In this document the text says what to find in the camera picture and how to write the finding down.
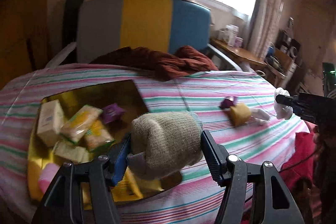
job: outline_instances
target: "brown blanket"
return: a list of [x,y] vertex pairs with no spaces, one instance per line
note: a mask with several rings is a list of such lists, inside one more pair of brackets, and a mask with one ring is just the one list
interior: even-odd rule
[[187,76],[199,71],[218,70],[215,64],[191,46],[179,48],[175,55],[152,51],[149,48],[120,48],[102,55],[91,64],[109,64],[153,70],[162,80]]

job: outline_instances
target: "yellow headboard panel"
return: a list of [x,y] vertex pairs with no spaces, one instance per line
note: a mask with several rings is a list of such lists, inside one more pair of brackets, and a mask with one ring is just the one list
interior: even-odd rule
[[168,51],[172,0],[124,0],[120,47]]

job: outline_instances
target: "blue headboard panel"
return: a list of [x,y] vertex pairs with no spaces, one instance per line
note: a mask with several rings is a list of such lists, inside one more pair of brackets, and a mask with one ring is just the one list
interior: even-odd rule
[[210,37],[210,10],[184,0],[173,0],[168,52],[190,45],[197,50],[207,46]]

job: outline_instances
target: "snack package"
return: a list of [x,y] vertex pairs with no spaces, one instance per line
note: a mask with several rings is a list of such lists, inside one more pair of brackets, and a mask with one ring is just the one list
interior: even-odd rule
[[36,134],[47,147],[53,147],[57,143],[63,124],[64,114],[58,100],[41,105]]
[[125,109],[119,107],[116,103],[103,108],[103,121],[105,124],[116,121],[126,112]]
[[56,156],[71,160],[74,163],[84,163],[89,161],[89,152],[81,146],[73,146],[64,141],[59,141],[53,148],[53,153]]
[[237,96],[228,96],[225,97],[224,100],[219,105],[220,109],[230,108],[231,106],[235,106],[237,104],[238,97]]
[[61,134],[67,140],[77,144],[101,113],[101,109],[85,105],[64,124]]
[[130,169],[127,167],[122,181],[111,190],[114,202],[132,201],[143,199],[137,181]]
[[89,130],[85,133],[84,139],[90,152],[93,152],[98,147],[111,145],[114,142],[114,138],[109,134],[99,119],[93,122]]

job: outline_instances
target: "white tissue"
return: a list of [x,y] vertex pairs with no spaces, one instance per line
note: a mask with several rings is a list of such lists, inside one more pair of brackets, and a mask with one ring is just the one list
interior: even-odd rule
[[251,116],[260,120],[268,121],[270,119],[270,115],[264,110],[256,107],[250,107]]
[[261,119],[257,119],[257,118],[255,118],[255,120],[257,121],[257,123],[258,123],[260,126],[263,126],[263,125],[267,124],[267,122],[268,122],[268,121],[261,120]]
[[293,115],[293,109],[290,106],[285,106],[285,105],[281,105],[278,104],[275,101],[275,97],[277,95],[285,95],[285,96],[290,96],[289,92],[287,90],[284,90],[283,88],[277,88],[274,92],[274,110],[277,113],[277,119],[285,119],[285,120],[289,120],[292,115]]

